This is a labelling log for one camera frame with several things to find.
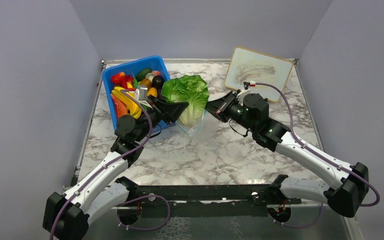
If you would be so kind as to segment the blue plastic bin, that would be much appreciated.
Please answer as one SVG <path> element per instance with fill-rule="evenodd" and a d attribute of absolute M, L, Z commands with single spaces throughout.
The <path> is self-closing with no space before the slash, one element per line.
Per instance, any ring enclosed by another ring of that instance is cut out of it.
<path fill-rule="evenodd" d="M 148 56 L 137 60 L 128 61 L 123 64 L 106 68 L 102 73 L 102 81 L 107 95 L 107 102 L 111 115 L 113 128 L 119 118 L 118 105 L 114 102 L 112 93 L 115 87 L 128 90 L 135 89 L 146 75 L 157 71 L 164 81 L 170 79 L 163 58 L 158 55 Z"/>

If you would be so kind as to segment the dark purple toy eggplant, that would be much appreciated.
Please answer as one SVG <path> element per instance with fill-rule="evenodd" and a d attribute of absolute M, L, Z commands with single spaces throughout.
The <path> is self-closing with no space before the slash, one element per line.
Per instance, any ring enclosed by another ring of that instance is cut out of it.
<path fill-rule="evenodd" d="M 165 79 L 161 76 L 161 75 L 156 75 L 152 78 L 152 84 L 151 86 L 153 88 L 156 88 L 157 90 L 158 89 L 162 89 L 163 85 L 164 85 L 164 82 L 165 82 Z"/>

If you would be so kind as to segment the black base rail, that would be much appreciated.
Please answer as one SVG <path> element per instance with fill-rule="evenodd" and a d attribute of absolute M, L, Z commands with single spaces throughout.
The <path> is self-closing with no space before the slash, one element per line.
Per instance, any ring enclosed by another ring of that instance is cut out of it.
<path fill-rule="evenodd" d="M 139 185 L 125 176 L 115 180 L 129 191 L 127 204 L 118 204 L 122 220 L 140 218 L 266 217 L 276 207 L 299 205 L 286 198 L 275 184 Z"/>

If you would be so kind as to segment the toy peach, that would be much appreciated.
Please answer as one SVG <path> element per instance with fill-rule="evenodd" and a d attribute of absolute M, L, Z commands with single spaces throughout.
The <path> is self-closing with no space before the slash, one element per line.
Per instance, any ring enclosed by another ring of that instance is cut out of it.
<path fill-rule="evenodd" d="M 152 73 L 155 74 L 156 76 L 160 76 L 161 75 L 161 73 L 158 70 L 154 70 L 154 71 L 152 71 Z"/>

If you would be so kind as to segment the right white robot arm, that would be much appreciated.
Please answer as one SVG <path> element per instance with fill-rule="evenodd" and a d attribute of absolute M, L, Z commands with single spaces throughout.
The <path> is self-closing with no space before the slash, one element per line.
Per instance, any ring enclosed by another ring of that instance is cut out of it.
<path fill-rule="evenodd" d="M 296 136 L 269 116 L 269 103 L 257 93 L 239 101 L 237 93 L 209 101 L 205 109 L 221 122 L 234 121 L 251 133 L 261 147 L 286 156 L 320 177 L 319 181 L 279 175 L 269 186 L 269 199 L 280 204 L 305 199 L 327 204 L 343 217 L 353 218 L 369 191 L 368 168 L 338 160 Z"/>

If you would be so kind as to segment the yellow toy banana bunch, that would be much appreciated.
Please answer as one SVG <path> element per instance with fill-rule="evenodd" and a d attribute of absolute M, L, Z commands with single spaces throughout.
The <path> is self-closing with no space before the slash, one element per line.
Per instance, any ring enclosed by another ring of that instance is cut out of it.
<path fill-rule="evenodd" d="M 125 89 L 120 86 L 116 86 L 111 91 L 111 94 L 114 94 L 120 101 L 122 101 L 126 105 L 129 111 L 128 115 L 131 115 L 133 118 L 138 119 L 142 115 L 142 109 L 129 97 L 123 94 L 123 90 Z"/>

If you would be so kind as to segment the green toy avocado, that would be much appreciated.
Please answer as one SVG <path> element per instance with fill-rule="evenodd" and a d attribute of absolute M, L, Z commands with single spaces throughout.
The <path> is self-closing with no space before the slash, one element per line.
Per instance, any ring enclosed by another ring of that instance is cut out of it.
<path fill-rule="evenodd" d="M 141 82 L 143 79 L 146 78 L 146 75 L 149 74 L 149 73 L 151 73 L 151 72 L 152 72 L 152 69 L 151 69 L 150 67 L 144 68 L 144 69 L 140 70 L 140 71 L 136 74 L 135 78 L 136 78 L 136 80 L 137 80 L 138 82 Z"/>

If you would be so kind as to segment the brown toy kiwi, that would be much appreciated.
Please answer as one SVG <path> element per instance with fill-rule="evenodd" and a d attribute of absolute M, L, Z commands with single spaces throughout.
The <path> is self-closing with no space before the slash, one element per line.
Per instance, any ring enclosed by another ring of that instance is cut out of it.
<path fill-rule="evenodd" d="M 150 89 L 152 87 L 152 81 L 149 80 L 148 78 L 144 78 L 140 83 L 139 85 L 141 86 L 145 86 L 147 87 L 148 89 Z"/>

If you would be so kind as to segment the orange toy carrot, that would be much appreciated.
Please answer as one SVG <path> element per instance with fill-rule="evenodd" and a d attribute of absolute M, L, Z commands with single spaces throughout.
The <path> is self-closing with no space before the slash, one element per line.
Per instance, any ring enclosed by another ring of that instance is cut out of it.
<path fill-rule="evenodd" d="M 127 106 L 122 101 L 120 101 L 114 94 L 111 93 L 110 96 L 114 102 L 114 108 L 117 119 L 119 119 L 121 116 L 128 115 L 129 110 Z"/>

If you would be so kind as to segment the small whiteboard with wooden frame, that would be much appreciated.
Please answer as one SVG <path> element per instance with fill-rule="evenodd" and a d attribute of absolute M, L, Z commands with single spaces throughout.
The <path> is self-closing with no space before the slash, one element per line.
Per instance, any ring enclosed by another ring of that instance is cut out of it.
<path fill-rule="evenodd" d="M 226 72 L 224 85 L 232 90 L 243 88 L 244 82 L 254 81 L 283 90 L 294 63 L 289 59 L 236 47 Z"/>

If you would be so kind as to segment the clear zip top bag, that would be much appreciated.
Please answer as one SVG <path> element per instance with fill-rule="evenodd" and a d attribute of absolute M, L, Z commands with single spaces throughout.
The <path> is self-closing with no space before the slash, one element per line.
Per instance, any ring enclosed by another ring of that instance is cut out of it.
<path fill-rule="evenodd" d="M 197 120 L 197 122 L 193 126 L 185 126 L 181 124 L 180 120 L 176 121 L 176 125 L 185 132 L 188 136 L 192 137 L 194 134 L 196 134 L 204 125 L 204 120 L 207 115 L 207 111 L 205 110 L 202 114 L 202 116 Z"/>

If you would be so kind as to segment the toy mushroom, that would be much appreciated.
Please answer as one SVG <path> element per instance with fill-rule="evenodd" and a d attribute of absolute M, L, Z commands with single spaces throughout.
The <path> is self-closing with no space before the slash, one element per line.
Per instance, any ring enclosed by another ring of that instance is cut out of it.
<path fill-rule="evenodd" d="M 150 72 L 150 73 L 148 73 L 148 74 L 145 76 L 145 78 L 148 79 L 150 82 L 152 82 L 152 81 L 153 81 L 153 78 L 156 77 L 156 76 L 157 76 L 157 75 L 156 75 L 155 73 Z"/>

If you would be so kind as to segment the green toy lettuce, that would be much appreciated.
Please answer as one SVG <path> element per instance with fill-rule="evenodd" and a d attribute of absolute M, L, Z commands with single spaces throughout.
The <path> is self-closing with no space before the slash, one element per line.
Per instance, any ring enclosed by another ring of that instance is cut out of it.
<path fill-rule="evenodd" d="M 208 84 L 200 75 L 184 75 L 163 84 L 162 96 L 167 102 L 187 102 L 188 107 L 180 115 L 179 123 L 187 128 L 194 127 L 202 118 L 210 93 Z"/>

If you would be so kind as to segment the red toy bell pepper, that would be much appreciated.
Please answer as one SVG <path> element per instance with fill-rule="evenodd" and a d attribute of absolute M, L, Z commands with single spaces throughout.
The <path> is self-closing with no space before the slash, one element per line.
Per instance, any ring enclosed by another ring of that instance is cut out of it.
<path fill-rule="evenodd" d="M 131 75 L 126 75 L 124 72 L 113 75 L 110 81 L 116 86 L 124 89 L 134 88 L 134 78 Z"/>

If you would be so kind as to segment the orange toy lemon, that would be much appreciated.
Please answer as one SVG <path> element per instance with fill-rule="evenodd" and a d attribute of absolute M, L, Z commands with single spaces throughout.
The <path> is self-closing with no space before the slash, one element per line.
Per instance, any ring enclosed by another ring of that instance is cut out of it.
<path fill-rule="evenodd" d="M 158 97 L 158 90 L 155 87 L 150 87 L 147 91 L 147 96 L 153 96 L 155 98 Z"/>

